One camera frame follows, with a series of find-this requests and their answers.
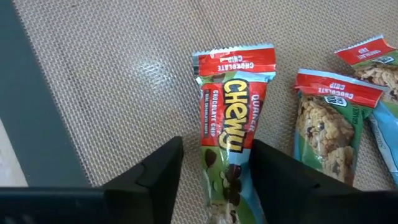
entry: granola bar wrapper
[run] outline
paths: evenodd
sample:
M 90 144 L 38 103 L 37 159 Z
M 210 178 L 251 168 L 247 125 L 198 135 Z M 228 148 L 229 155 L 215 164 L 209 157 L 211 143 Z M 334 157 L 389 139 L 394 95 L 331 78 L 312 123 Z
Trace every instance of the granola bar wrapper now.
M 298 71 L 294 88 L 300 97 L 294 157 L 352 185 L 364 119 L 385 88 L 307 69 Z
M 355 69 L 355 78 L 387 88 L 369 120 L 398 187 L 398 51 L 379 35 L 336 54 Z
M 193 54 L 201 87 L 201 164 L 207 223 L 263 224 L 249 155 L 266 97 L 275 77 L 272 44 Z

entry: red wrapper label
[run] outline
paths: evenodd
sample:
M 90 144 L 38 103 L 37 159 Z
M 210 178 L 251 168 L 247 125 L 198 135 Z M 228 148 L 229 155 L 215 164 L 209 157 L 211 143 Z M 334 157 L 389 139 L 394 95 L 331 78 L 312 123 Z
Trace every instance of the red wrapper label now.
M 391 47 L 384 40 L 382 35 L 364 41 L 360 44 L 348 47 L 335 52 L 337 56 L 350 65 L 371 60 L 392 52 L 395 48 Z
M 295 89 L 308 95 L 335 95 L 375 108 L 385 87 L 330 72 L 300 69 Z
M 202 77 L 231 71 L 274 72 L 276 65 L 272 44 L 212 50 L 194 57 L 197 57 L 197 72 Z
M 243 79 L 203 85 L 201 145 L 238 153 L 250 149 L 266 86 L 265 82 Z

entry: black frame edge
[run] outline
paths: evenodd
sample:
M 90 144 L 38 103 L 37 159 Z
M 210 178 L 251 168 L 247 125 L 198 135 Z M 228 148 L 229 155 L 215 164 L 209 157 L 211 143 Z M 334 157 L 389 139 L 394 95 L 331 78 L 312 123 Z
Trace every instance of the black frame edge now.
M 0 30 L 0 118 L 29 187 L 90 186 L 11 0 Z

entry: chocolate chunk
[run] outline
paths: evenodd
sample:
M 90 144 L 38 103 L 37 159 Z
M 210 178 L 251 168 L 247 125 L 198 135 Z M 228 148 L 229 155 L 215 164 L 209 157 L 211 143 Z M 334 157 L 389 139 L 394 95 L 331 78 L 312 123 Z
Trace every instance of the chocolate chunk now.
M 241 166 L 236 164 L 230 164 L 225 173 L 225 177 L 229 183 L 232 183 L 232 181 L 237 180 L 241 174 L 242 174 Z
M 369 83 L 373 83 L 373 77 L 367 77 L 366 80 L 367 80 Z
M 321 122 L 321 123 L 319 123 L 319 130 L 324 130 L 324 128 L 325 128 L 325 124 L 324 124 L 324 122 Z
M 340 165 L 339 163 L 335 163 L 333 165 L 333 168 L 331 169 L 332 172 L 334 172 L 335 174 L 339 175 L 340 174 Z
M 312 130 L 312 127 L 307 128 L 307 136 L 308 136 L 309 138 L 312 137 L 312 132 L 311 132 L 311 130 Z
M 223 195 L 225 200 L 231 202 L 235 207 L 239 205 L 241 202 L 241 195 L 239 192 L 232 188 L 225 188 L 223 191 Z
M 238 192 L 242 192 L 242 183 L 240 180 L 233 180 L 229 183 L 229 187 L 236 189 Z
M 209 168 L 216 162 L 217 154 L 213 152 L 211 149 L 206 149 L 205 152 L 205 162 L 206 166 Z
M 394 90 L 391 90 L 391 91 L 390 91 L 390 95 L 391 95 L 393 98 L 398 99 L 398 95 L 395 94 Z
M 225 73 L 221 73 L 221 74 L 218 74 L 218 75 L 213 75 L 211 77 L 211 81 L 213 83 L 221 83 L 221 82 L 223 82 L 224 77 L 225 77 Z
M 232 210 L 229 214 L 231 215 L 232 223 L 236 223 L 236 212 Z

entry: woven surface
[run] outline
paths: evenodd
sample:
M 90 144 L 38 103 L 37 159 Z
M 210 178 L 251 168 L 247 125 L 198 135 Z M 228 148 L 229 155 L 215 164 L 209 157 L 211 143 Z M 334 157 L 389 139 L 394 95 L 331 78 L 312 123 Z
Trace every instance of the woven surface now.
M 333 51 L 376 34 L 398 45 L 398 3 L 353 1 L 15 0 L 92 185 L 101 185 L 169 138 L 184 137 L 174 223 L 203 223 L 195 50 L 274 43 L 257 138 L 291 154 L 299 67 L 351 73 Z M 355 186 L 392 180 L 369 126 Z

